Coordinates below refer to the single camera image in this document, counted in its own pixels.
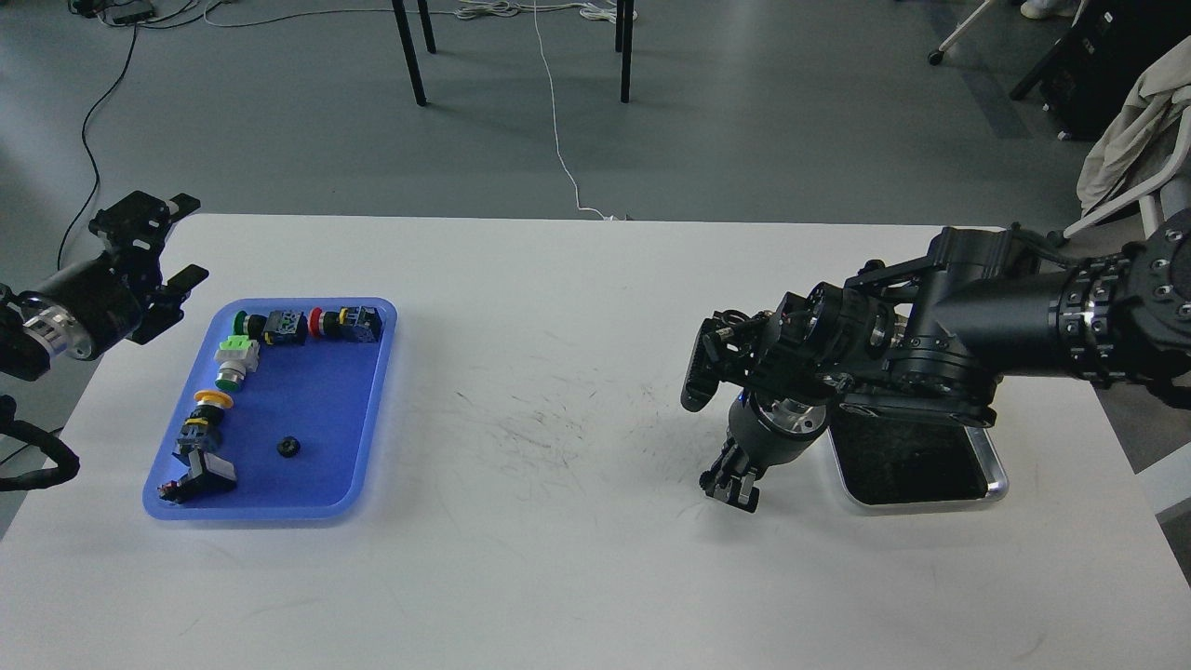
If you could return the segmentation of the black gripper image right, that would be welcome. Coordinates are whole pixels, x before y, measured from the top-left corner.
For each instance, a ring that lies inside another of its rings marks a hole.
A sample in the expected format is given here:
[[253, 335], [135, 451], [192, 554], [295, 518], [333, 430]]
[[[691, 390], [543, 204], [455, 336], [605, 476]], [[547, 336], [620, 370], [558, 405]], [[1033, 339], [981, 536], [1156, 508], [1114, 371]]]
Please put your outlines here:
[[766, 468], [796, 461], [829, 425], [828, 406], [741, 392], [732, 400], [728, 434], [718, 458], [699, 476], [710, 499], [753, 514], [760, 503], [756, 481]]

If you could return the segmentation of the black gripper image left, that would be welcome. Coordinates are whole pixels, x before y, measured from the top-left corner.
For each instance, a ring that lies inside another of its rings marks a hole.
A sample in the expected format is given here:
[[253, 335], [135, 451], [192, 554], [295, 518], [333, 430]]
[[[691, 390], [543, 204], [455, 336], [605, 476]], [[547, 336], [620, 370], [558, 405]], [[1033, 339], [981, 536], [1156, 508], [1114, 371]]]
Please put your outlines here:
[[208, 269], [188, 264], [156, 288], [154, 276], [173, 226], [200, 207], [189, 194], [161, 199], [133, 190], [99, 209], [88, 231], [102, 253], [21, 292], [20, 361], [95, 361], [121, 340], [144, 346], [181, 323], [183, 301]]

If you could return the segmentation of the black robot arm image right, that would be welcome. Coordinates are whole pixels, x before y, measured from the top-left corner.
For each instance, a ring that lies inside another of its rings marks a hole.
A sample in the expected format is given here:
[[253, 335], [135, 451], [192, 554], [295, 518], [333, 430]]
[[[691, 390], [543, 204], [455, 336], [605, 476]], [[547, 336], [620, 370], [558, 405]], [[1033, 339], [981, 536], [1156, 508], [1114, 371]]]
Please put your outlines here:
[[710, 499], [744, 512], [757, 480], [841, 422], [863, 428], [869, 478], [906, 503], [906, 484], [950, 476], [923, 502], [1000, 495], [978, 450], [922, 447], [911, 433], [954, 427], [973, 445], [996, 422], [1008, 376], [1140, 384], [1187, 409], [1187, 209], [1118, 253], [1075, 259], [1041, 234], [944, 226], [924, 256], [868, 261], [842, 286], [787, 293], [749, 317], [716, 311], [699, 327], [681, 403], [701, 411], [740, 386], [727, 442], [699, 476]]

